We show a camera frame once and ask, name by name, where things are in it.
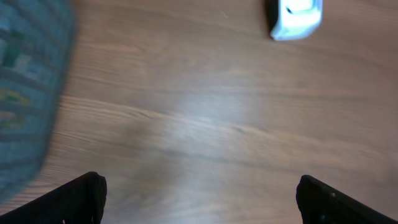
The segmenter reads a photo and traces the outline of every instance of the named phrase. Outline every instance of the white and black object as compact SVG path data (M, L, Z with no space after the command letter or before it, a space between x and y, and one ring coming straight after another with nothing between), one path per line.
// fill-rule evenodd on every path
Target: white and black object
M323 0L267 0L271 37L298 40L311 35L321 24Z

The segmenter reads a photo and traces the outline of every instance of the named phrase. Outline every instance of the blue basket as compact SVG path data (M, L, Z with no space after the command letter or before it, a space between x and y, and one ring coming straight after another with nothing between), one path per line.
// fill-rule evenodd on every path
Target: blue basket
M75 24L67 0L0 0L0 202L43 163Z

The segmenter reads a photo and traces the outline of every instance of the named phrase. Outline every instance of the white device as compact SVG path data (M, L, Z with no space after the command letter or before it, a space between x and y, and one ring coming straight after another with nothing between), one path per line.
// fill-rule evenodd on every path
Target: white device
M273 10L276 22L271 30L275 40L298 40L311 35L322 21L322 0L278 1Z

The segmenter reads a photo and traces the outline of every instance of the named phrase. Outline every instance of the brown wood tabletop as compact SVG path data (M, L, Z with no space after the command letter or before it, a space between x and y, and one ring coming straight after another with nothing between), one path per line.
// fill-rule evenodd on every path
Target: brown wood tabletop
M260 0L80 0L44 168L1 213L88 171L103 223L301 223L310 174L398 219L398 1L325 0L274 42Z

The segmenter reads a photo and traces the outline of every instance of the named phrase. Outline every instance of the wooden surface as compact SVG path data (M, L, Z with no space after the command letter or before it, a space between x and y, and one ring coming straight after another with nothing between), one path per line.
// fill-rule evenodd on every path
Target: wooden surface
M398 219L398 1L326 0L274 42L258 0L81 0L52 146L4 213L90 170L103 223L301 223L310 174Z

